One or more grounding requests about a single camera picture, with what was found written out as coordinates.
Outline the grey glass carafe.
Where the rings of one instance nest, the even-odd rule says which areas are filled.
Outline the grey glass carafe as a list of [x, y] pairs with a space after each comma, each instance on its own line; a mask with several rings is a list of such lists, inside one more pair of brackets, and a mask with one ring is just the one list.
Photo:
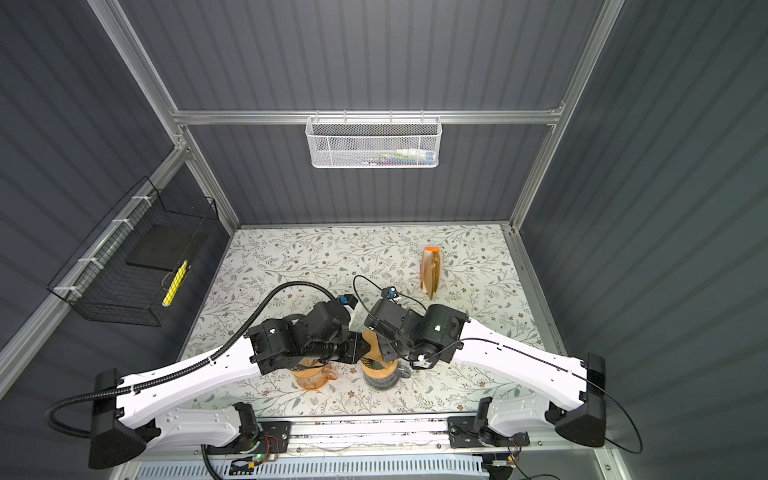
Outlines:
[[408, 379], [412, 370], [407, 366], [391, 365], [386, 369], [371, 369], [362, 366], [364, 379], [368, 386], [377, 390], [387, 390], [394, 387], [400, 380]]

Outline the orange glass carafe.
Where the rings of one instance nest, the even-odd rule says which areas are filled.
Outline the orange glass carafe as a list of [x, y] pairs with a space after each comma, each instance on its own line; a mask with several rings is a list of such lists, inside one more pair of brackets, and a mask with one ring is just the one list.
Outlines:
[[338, 379], [338, 373], [332, 365], [307, 359], [302, 360], [291, 374], [296, 385], [303, 390], [317, 390], [329, 381]]

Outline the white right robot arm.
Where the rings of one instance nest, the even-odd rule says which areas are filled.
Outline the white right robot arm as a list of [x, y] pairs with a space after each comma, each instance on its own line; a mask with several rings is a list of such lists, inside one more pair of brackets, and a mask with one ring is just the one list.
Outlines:
[[511, 446], [534, 431], [553, 431], [574, 444], [600, 448], [606, 439], [605, 361], [581, 360], [505, 337], [451, 307], [432, 304], [425, 313], [392, 299], [369, 309], [364, 325], [376, 334], [387, 359], [414, 369], [455, 363], [501, 376], [528, 390], [527, 397], [483, 397], [473, 423], [460, 433], [487, 446]]

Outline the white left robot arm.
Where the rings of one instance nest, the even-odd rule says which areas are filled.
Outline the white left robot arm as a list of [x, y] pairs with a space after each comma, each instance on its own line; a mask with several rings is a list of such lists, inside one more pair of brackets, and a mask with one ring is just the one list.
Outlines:
[[205, 452], [222, 454], [266, 447], [252, 406], [237, 402], [203, 412], [187, 410], [183, 403], [275, 371], [356, 363], [370, 350], [363, 336], [349, 329], [357, 302], [342, 295], [317, 303], [307, 314], [264, 320], [236, 334], [228, 345], [153, 371], [124, 377], [113, 370], [99, 374], [97, 393], [110, 387], [123, 391], [93, 403], [89, 467], [116, 467], [154, 448], [202, 445]]

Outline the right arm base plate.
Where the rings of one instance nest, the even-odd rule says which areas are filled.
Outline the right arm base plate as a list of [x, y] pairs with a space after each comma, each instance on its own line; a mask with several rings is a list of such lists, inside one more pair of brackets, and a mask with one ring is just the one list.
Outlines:
[[527, 432], [518, 432], [511, 437], [491, 431], [487, 427], [475, 428], [473, 416], [450, 416], [446, 419], [450, 446], [454, 449], [481, 447], [527, 447], [530, 437]]

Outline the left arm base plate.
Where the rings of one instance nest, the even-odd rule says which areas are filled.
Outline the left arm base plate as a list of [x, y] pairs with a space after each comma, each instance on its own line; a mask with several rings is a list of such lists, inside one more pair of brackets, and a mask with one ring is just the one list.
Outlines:
[[246, 427], [234, 440], [221, 447], [206, 445], [209, 455], [229, 454], [282, 454], [289, 445], [292, 423], [288, 421], [260, 421], [258, 427]]

